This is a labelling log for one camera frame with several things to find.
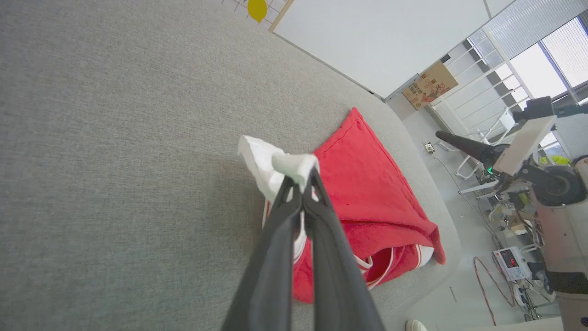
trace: red cable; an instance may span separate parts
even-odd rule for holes
[[[509,298],[507,298],[506,295],[502,292],[502,290],[500,289],[500,286],[498,286],[498,283],[496,283],[496,281],[494,280],[494,277],[492,277],[492,275],[490,274],[490,271],[488,271],[488,268],[484,265],[482,260],[480,260],[480,258],[477,256],[474,257],[474,270],[476,271],[476,277],[478,278],[478,284],[480,284],[480,289],[482,290],[482,294],[484,295],[484,300],[486,301],[486,306],[488,307],[488,310],[490,311],[490,315],[492,317],[492,322],[494,322],[494,325],[496,325],[496,320],[494,319],[494,313],[492,312],[492,309],[490,308],[490,303],[488,302],[488,297],[486,296],[486,291],[484,290],[484,287],[482,286],[482,280],[480,280],[480,274],[477,271],[476,260],[480,261],[480,263],[482,264],[484,269],[486,269],[486,273],[488,273],[488,276],[490,276],[490,278],[494,282],[494,285],[496,285],[496,288],[498,289],[498,291],[500,291],[500,294],[502,294],[502,296],[504,297],[506,302],[508,302],[511,307],[515,306],[515,292],[513,291],[512,286],[509,284],[510,295],[513,299],[512,303],[511,303],[509,301]],[[509,282],[508,279],[506,279],[505,274],[502,272],[502,269],[498,266],[495,259],[494,259],[494,264],[496,265],[496,268],[498,269],[498,271],[500,271],[500,274],[505,279],[506,283],[508,283]]]

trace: digital display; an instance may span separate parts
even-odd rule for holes
[[[513,255],[513,252],[511,250],[501,251],[500,255],[502,256],[502,259],[505,261],[507,268],[514,268],[519,266],[519,264],[516,263],[515,256]]]

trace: electrical outlet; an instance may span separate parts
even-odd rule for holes
[[[431,143],[426,143],[425,144],[425,150],[429,154],[433,154],[435,152],[435,149],[433,148],[433,144],[431,144]]]

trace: white fabric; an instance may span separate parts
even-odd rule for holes
[[[319,168],[319,162],[313,154],[290,155],[284,153],[281,148],[277,148],[261,139],[253,138],[247,135],[239,139],[238,153],[245,159],[247,168],[255,178],[258,189],[263,193],[267,202],[264,206],[262,225],[269,215],[271,206],[278,195],[284,176],[292,178],[300,187],[300,192],[304,192],[306,182],[310,176],[312,168]],[[306,232],[304,229],[304,212],[300,213],[300,234],[294,240],[294,258],[296,263],[304,251],[306,244]],[[415,268],[424,266],[433,256],[433,248],[423,245],[416,245],[419,253],[419,259]],[[359,270],[362,274],[366,273],[372,266],[372,257],[362,260],[355,256]],[[368,282],[367,288],[372,289],[378,285],[392,267],[394,260],[394,249],[390,252],[390,261],[385,272],[375,280]]]

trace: garment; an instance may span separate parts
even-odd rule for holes
[[[353,253],[369,266],[359,263],[368,286],[419,267],[423,255],[445,263],[437,225],[357,108],[315,155]],[[307,239],[293,268],[294,297],[306,303],[313,299],[311,251]]]

